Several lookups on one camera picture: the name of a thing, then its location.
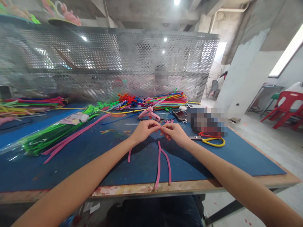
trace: hand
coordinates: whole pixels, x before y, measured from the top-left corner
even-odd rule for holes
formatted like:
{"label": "hand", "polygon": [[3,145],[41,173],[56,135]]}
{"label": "hand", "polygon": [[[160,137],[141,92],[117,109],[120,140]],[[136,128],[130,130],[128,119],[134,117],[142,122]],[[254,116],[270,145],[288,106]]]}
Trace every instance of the hand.
{"label": "hand", "polygon": [[166,139],[176,141],[180,147],[185,147],[191,139],[186,135],[181,126],[177,123],[168,123],[160,128],[161,135],[164,135]]}
{"label": "hand", "polygon": [[159,130],[160,127],[161,125],[154,120],[140,121],[139,125],[129,138],[135,141],[137,144],[141,143],[146,140],[152,132]]}

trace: scissors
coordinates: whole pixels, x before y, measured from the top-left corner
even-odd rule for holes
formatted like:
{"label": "scissors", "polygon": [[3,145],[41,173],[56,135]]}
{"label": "scissors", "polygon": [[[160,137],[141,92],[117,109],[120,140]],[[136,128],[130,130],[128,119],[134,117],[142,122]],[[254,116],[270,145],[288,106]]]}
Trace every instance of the scissors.
{"label": "scissors", "polygon": [[[223,147],[225,145],[225,140],[222,137],[215,137],[215,136],[207,135],[207,134],[204,134],[204,132],[200,132],[197,136],[193,136],[193,137],[189,137],[189,138],[192,140],[202,140],[203,143],[206,143],[213,147]],[[211,140],[221,140],[222,143],[221,144],[210,143],[209,141],[211,141]]]}

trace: phone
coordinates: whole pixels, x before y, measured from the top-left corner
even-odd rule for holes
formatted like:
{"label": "phone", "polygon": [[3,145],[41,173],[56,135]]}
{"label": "phone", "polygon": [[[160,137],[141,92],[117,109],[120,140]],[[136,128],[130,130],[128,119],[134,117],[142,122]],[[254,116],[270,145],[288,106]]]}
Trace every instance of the phone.
{"label": "phone", "polygon": [[173,109],[173,114],[181,121],[187,121],[187,113],[180,109]]}

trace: pink glue gun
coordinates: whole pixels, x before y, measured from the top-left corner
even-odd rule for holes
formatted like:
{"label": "pink glue gun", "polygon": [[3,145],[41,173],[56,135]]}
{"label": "pink glue gun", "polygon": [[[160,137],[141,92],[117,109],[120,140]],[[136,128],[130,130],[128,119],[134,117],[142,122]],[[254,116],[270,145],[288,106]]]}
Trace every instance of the pink glue gun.
{"label": "pink glue gun", "polygon": [[161,118],[158,115],[156,115],[155,113],[153,113],[153,110],[154,109],[152,107],[148,107],[147,109],[142,111],[142,113],[140,113],[139,118],[149,116],[149,118],[155,118],[159,122],[161,120]]}

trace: metal mesh partition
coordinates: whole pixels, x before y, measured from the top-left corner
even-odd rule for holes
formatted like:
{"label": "metal mesh partition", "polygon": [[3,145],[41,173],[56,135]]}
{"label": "metal mesh partition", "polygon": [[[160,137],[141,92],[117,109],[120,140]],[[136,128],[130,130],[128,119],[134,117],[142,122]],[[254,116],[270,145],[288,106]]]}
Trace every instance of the metal mesh partition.
{"label": "metal mesh partition", "polygon": [[184,91],[200,101],[218,35],[0,23],[0,85],[14,97],[116,100]]}

